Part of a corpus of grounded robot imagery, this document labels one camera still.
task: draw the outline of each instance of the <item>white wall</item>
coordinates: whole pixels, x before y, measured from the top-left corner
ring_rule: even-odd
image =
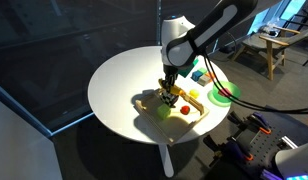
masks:
[[[0,180],[61,180],[54,144],[0,102]]]

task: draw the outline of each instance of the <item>black cable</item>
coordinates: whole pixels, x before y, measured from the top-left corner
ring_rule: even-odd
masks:
[[[204,62],[205,62],[206,68],[208,69],[209,73],[213,72],[213,74],[214,74],[214,77],[215,77],[213,79],[214,85],[216,86],[216,88],[219,91],[221,91],[221,89],[225,89],[222,86],[222,84],[220,83],[218,77],[216,76],[216,73],[214,71],[213,65],[211,64],[211,61],[208,58],[207,53],[204,52],[203,56],[204,56]],[[227,91],[222,91],[222,92],[232,102],[234,102],[234,103],[236,103],[236,104],[238,104],[238,105],[240,105],[242,107],[248,108],[248,109],[257,110],[257,111],[266,111],[266,112],[286,113],[286,114],[308,114],[308,108],[292,109],[292,110],[277,110],[277,109],[272,109],[272,108],[266,108],[266,107],[263,107],[263,106],[260,106],[260,105],[257,105],[257,104],[253,104],[253,103],[250,103],[250,102],[247,102],[247,101],[242,101],[242,100],[238,99],[237,97],[233,96],[232,94],[228,93]]]

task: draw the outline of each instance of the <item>floor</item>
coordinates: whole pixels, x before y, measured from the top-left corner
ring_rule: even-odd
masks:
[[[273,81],[266,78],[266,63],[249,54],[243,54],[237,62],[229,61],[231,54],[220,52],[210,58],[238,85],[242,100],[276,109],[298,109],[308,107],[308,64],[302,66],[307,53],[308,43],[289,48],[286,65],[274,71]],[[236,104],[232,104],[232,110],[241,117],[254,112]],[[308,126],[308,115],[289,116]],[[237,127],[224,119],[207,134],[222,143],[236,131]],[[157,146],[124,139],[95,117],[57,134],[52,141],[64,180],[197,180],[207,179],[213,160],[213,152],[202,141],[204,137],[169,148],[175,172],[172,178],[164,174]]]

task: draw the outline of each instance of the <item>round white table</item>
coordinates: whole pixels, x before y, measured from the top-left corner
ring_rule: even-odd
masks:
[[[205,68],[203,57],[186,78],[178,76],[176,85],[185,92],[196,89],[196,99],[210,112],[177,143],[198,138],[216,127],[227,115],[230,107],[219,107],[207,98],[213,83],[205,87],[191,79],[192,72]],[[225,74],[216,65],[213,68],[219,80],[227,81]],[[96,117],[110,130],[127,139],[157,144],[167,177],[174,174],[167,144],[164,138],[136,110],[135,100],[160,88],[158,79],[164,79],[161,46],[141,47],[120,53],[102,64],[93,74],[88,87],[88,101]]]

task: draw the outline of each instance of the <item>wooden chair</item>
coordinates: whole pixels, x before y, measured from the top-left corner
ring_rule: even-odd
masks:
[[[254,55],[258,55],[267,61],[268,78],[273,80],[273,70],[279,63],[282,62],[283,66],[285,64],[284,50],[297,42],[308,39],[308,29],[300,32],[287,28],[275,28],[280,30],[280,37],[269,37],[260,33],[253,34],[242,42],[242,47],[233,56],[232,60],[235,61],[243,52],[251,52]],[[293,33],[294,35],[286,37],[287,32]],[[266,57],[262,56],[260,52],[266,53]]]

